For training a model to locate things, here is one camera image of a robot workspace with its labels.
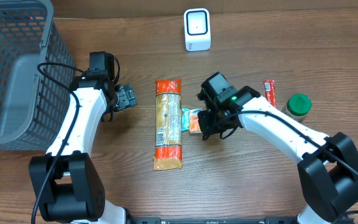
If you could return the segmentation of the orange tissue pack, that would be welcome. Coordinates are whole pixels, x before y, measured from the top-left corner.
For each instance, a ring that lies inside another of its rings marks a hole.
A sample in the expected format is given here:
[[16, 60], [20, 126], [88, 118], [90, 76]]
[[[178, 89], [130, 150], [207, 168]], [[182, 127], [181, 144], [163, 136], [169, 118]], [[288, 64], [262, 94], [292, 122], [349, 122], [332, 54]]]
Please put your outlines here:
[[191, 134], [201, 134], [198, 113], [202, 108], [189, 110], [189, 131]]

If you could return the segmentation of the teal tissue pack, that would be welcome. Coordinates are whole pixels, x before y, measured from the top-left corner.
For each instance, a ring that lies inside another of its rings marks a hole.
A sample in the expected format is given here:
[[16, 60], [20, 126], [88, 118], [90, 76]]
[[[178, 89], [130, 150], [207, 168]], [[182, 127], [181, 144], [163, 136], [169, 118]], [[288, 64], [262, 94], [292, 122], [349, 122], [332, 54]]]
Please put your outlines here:
[[181, 131], [190, 130], [190, 110], [188, 108], [181, 109]]

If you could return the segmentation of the red snack stick pack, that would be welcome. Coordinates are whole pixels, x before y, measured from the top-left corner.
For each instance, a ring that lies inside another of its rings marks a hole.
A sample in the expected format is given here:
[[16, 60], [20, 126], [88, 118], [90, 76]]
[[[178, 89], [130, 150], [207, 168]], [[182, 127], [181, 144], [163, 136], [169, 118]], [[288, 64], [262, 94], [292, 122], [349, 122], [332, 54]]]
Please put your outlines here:
[[274, 80], [264, 80], [263, 82], [265, 88], [265, 97], [267, 101], [277, 107], [276, 94], [275, 94], [275, 81]]

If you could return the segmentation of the orange pasta package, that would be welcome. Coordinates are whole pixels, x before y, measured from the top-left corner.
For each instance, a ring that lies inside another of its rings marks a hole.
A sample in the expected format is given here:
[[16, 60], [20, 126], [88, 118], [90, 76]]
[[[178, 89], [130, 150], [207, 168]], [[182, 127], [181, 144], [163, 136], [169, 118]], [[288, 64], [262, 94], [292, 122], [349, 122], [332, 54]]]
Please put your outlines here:
[[181, 169], [181, 80], [156, 80], [154, 170]]

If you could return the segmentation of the green lid jar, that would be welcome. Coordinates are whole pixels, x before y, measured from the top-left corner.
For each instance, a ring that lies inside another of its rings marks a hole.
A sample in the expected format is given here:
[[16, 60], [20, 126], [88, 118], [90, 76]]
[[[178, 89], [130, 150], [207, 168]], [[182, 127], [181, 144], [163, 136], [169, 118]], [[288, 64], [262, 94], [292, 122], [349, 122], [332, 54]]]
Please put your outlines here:
[[312, 102], [307, 95], [298, 93], [291, 96], [282, 108], [282, 113], [300, 122], [311, 110]]

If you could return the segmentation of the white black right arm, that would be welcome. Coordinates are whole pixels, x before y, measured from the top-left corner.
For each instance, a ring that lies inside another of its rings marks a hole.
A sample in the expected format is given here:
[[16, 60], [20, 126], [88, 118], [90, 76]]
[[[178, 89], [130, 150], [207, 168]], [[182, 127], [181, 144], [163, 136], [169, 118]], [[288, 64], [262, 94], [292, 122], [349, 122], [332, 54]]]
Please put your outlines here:
[[237, 90], [216, 72], [201, 84], [198, 99], [203, 139], [237, 128], [262, 136], [297, 166], [306, 207], [294, 223], [344, 223], [358, 202], [358, 150], [342, 132], [315, 131], [272, 106], [249, 86]]

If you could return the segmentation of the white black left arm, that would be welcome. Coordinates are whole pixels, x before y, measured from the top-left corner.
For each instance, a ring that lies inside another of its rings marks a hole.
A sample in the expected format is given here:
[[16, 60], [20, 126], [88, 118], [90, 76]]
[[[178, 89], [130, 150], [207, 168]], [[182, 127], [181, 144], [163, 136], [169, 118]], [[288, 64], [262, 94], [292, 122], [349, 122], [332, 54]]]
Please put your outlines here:
[[33, 157], [29, 174], [35, 192], [31, 223], [37, 214], [46, 222], [133, 223], [128, 209], [109, 202], [91, 161], [91, 150], [105, 115], [137, 104], [130, 84], [120, 84], [118, 59], [107, 52], [91, 52], [89, 68], [69, 85], [52, 82], [70, 94], [62, 126], [44, 156]]

